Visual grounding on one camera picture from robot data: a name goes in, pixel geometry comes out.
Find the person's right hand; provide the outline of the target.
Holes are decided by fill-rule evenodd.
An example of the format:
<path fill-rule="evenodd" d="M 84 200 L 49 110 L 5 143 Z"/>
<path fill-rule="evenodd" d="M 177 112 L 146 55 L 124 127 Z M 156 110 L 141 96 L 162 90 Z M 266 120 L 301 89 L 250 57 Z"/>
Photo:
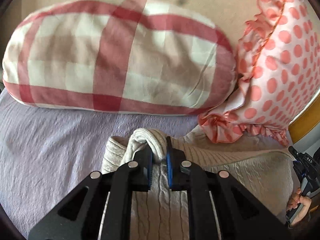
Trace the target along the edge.
<path fill-rule="evenodd" d="M 290 224 L 291 227 L 297 225 L 306 216 L 312 202 L 309 197 L 301 196 L 301 193 L 302 191 L 300 187 L 298 187 L 287 203 L 286 212 L 291 211 L 292 209 L 297 209 L 299 204 L 301 207 L 301 210 L 297 213 L 296 217 Z"/>

